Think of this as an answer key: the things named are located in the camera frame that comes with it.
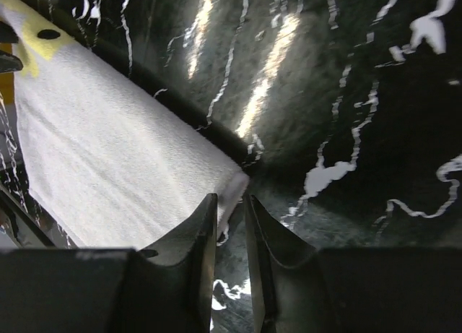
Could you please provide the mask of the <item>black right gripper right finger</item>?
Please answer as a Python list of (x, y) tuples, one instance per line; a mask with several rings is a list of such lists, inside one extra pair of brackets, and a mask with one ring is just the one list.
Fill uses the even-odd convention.
[(256, 332), (461, 330), (459, 249), (318, 249), (244, 204)]

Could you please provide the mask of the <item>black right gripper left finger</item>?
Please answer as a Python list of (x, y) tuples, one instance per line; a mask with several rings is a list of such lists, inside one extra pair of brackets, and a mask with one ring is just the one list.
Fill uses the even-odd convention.
[(217, 195), (142, 250), (1, 251), (3, 332), (207, 332)]

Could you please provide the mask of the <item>grey towel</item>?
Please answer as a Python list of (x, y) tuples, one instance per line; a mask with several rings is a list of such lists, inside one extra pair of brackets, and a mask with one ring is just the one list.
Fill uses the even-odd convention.
[(248, 176), (218, 147), (20, 0), (17, 132), (29, 192), (80, 247), (144, 248), (209, 193), (223, 230)]

